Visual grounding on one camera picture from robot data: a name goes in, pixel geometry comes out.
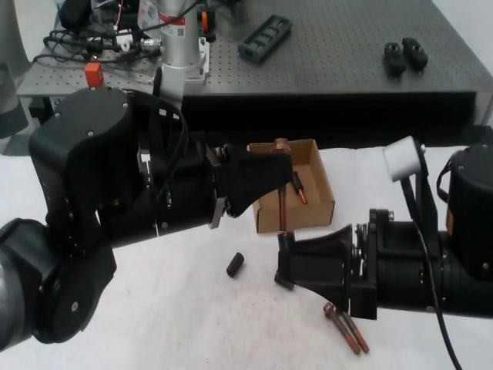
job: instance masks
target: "white table surface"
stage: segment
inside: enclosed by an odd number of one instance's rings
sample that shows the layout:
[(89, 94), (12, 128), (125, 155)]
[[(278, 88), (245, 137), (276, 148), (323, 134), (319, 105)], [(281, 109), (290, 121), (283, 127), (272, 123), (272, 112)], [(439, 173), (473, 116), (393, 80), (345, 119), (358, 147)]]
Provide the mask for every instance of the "white table surface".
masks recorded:
[[(431, 182), (454, 148), (426, 153)], [(323, 150), (336, 198), (331, 227), (298, 238), (366, 223), (371, 207), (408, 220), (399, 184), (387, 180), (381, 149)], [(43, 220), (45, 204), (28, 158), (0, 157), (0, 224)], [(445, 205), (435, 197), (439, 224)], [(225, 269), (240, 251), (245, 264)], [(253, 212), (115, 250), (118, 270), (88, 328), (61, 345), (32, 339), (0, 354), (0, 368), (58, 369), (447, 369), (452, 368), (434, 314), (379, 309), (356, 322), (371, 348), (355, 356), (322, 312), (325, 300), (273, 282), (277, 239), (257, 235)], [(493, 321), (446, 316), (464, 369), (491, 368)]]

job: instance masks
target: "cardboard box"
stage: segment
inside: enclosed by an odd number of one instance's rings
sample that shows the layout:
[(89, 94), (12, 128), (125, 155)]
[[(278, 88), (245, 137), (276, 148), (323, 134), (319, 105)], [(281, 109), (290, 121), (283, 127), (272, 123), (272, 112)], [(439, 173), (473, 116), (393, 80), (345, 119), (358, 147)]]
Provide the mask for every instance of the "cardboard box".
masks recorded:
[[(328, 226), (334, 214), (335, 200), (315, 140), (290, 141), (293, 170), (298, 172), (308, 204), (304, 205), (291, 183), (286, 185), (287, 229)], [(249, 150), (269, 153), (272, 143), (254, 143)], [(257, 233), (279, 232), (279, 197), (277, 190), (253, 204)]]

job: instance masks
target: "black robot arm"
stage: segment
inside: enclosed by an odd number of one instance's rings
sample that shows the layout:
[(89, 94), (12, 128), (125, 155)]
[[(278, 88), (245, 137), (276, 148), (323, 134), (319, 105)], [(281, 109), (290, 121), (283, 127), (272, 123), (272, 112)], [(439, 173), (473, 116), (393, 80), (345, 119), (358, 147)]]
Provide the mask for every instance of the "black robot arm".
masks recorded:
[(114, 247), (218, 227), (292, 174), (288, 156), (211, 149), (175, 106), (108, 88), (66, 98), (29, 151), (48, 213), (46, 225), (0, 230), (0, 351), (83, 330), (116, 270)]

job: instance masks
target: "black cable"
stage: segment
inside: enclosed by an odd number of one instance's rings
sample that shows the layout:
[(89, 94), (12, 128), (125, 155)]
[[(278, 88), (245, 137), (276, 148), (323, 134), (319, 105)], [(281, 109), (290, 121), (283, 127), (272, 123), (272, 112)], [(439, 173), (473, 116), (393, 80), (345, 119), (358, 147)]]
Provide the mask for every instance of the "black cable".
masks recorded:
[(455, 355), (454, 347), (452, 346), (452, 343), (450, 342), (450, 338), (448, 337), (448, 332), (447, 332), (447, 327), (445, 326), (445, 321), (444, 321), (444, 315), (441, 312), (440, 305), (438, 304), (438, 297), (437, 297), (437, 289), (434, 285), (434, 275), (433, 275), (433, 267), (431, 266), (431, 259), (428, 251), (428, 246), (426, 245), (426, 242), (424, 241), (423, 238), (423, 233), (421, 232), (421, 228), (418, 225), (418, 223), (414, 220), (413, 221), (416, 230), (418, 231), (418, 236), (420, 239), (421, 246), (423, 247), (423, 252), (424, 252), (424, 261), (426, 262), (426, 269), (428, 271), (428, 280), (430, 281), (431, 285), (431, 296), (433, 298), (433, 306), (435, 313), (437, 314), (437, 319), (438, 319), (438, 326), (440, 326), (440, 332), (441, 336), (444, 339), (445, 347), (447, 348), (448, 355), (450, 356), (450, 359), (452, 360), (452, 363), (454, 364), (454, 367), (457, 370), (462, 370), (461, 364), (459, 363), (459, 360), (457, 359), (457, 356)]
[(401, 187), (404, 193), (404, 199), (406, 200), (407, 208), (409, 209), (409, 214), (411, 215), (411, 219), (413, 220), (413, 224), (416, 227), (416, 231), (418, 232), (420, 244), (423, 247), (424, 253), (424, 262), (426, 263), (426, 271), (428, 273), (428, 280), (430, 281), (430, 291), (431, 291), (431, 299), (433, 301), (434, 311), (437, 315), (438, 326), (440, 327), (441, 336), (444, 339), (445, 347), (447, 348), (448, 355), (454, 364), (454, 367), (457, 370), (462, 370), (461, 364), (455, 355), (454, 347), (450, 342), (450, 338), (448, 337), (447, 327), (445, 326), (444, 315), (441, 312), (441, 307), (438, 303), (438, 295), (437, 288), (434, 282), (434, 273), (433, 273), (433, 265), (431, 264), (430, 251), (428, 249), (428, 245), (426, 244), (426, 240), (423, 236), (423, 231), (421, 229), (420, 221), (419, 221), (419, 213), (418, 207), (416, 204), (416, 200), (414, 199), (413, 188), (411, 186), (411, 181), (409, 178), (401, 180)]
[[(133, 56), (125, 55), (125, 56), (122, 56), (121, 58), (117, 58), (117, 59), (105, 59), (105, 60), (98, 59), (95, 62), (98, 62), (101, 64), (119, 64), (119, 63), (135, 62), (137, 60), (145, 59), (145, 58), (155, 58), (155, 57), (160, 56), (160, 55), (161, 55), (161, 52), (159, 50), (156, 50), (155, 52), (150, 52), (150, 53), (146, 53), (146, 54), (142, 54), (142, 55), (135, 55), (135, 54)], [(73, 61), (73, 62), (78, 62), (78, 63), (90, 62), (90, 59), (87, 59), (87, 60), (86, 59), (77, 59), (77, 58), (75, 58), (76, 55), (67, 56), (67, 55), (55, 54), (55, 56), (57, 58), (64, 59), (64, 62), (68, 62), (68, 61)], [(39, 55), (35, 56), (35, 58), (32, 60), (32, 62), (37, 62), (38, 60), (44, 59), (44, 58), (53, 58), (53, 54), (39, 54)]]
[(179, 162), (185, 155), (186, 148), (188, 147), (189, 138), (188, 124), (186, 123), (185, 117), (183, 116), (181, 110), (177, 109), (175, 106), (169, 104), (165, 100), (139, 90), (125, 89), (125, 91), (133, 95), (134, 99), (140, 101), (151, 109), (164, 109), (165, 111), (167, 111), (166, 116), (171, 117), (171, 119), (173, 119), (173, 115), (177, 115), (179, 119), (177, 119), (176, 121), (180, 122), (182, 126), (182, 129), (179, 133), (178, 142), (175, 146), (175, 150), (171, 158), (169, 159), (169, 162), (167, 163), (166, 169), (161, 175), (162, 185), (156, 197), (156, 200), (159, 200), (165, 193), (168, 183), (171, 181), (173, 175), (176, 172), (176, 169), (178, 168)]
[(164, 27), (165, 25), (172, 25), (173, 23), (178, 22), (181, 18), (183, 18), (188, 13), (190, 13), (190, 11), (193, 8), (195, 8), (196, 6), (198, 6), (198, 4), (200, 4), (201, 2), (202, 2), (202, 0), (196, 0), (191, 6), (189, 6), (188, 8), (186, 8), (185, 10), (183, 10), (181, 13), (179, 13), (171, 21), (164, 22), (164, 23), (159, 23), (158, 25), (151, 25), (150, 27), (145, 27), (144, 29), (139, 29), (137, 31), (122, 32), (122, 33), (119, 33), (118, 36), (138, 35), (138, 34), (140, 34), (142, 32), (152, 31), (153, 29), (160, 29), (161, 27)]
[[(72, 41), (72, 40), (65, 40), (64, 37), (66, 35), (62, 36), (61, 38), (55, 38), (55, 37), (51, 37), (51, 36), (47, 36), (43, 39), (43, 43), (45, 44), (45, 46), (50, 49), (48, 43), (49, 42), (56, 42), (56, 45), (54, 46), (54, 48), (57, 46), (57, 45), (70, 45), (70, 46), (79, 46), (79, 47), (83, 47), (84, 49), (85, 48), (88, 48), (90, 47), (94, 42), (97, 42), (98, 40), (91, 40), (91, 41)], [(101, 50), (112, 50), (114, 52), (119, 52), (121, 50), (120, 46), (117, 46), (117, 45), (97, 45), (95, 46), (97, 47), (98, 49), (101, 49)]]

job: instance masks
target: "orange label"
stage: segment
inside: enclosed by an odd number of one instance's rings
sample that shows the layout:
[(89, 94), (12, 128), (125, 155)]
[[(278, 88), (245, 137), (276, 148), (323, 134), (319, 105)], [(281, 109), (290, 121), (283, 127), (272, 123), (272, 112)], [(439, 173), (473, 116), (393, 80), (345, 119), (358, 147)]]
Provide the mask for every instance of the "orange label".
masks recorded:
[(450, 211), (450, 208), (447, 209), (447, 232), (449, 237), (454, 232), (454, 215)]

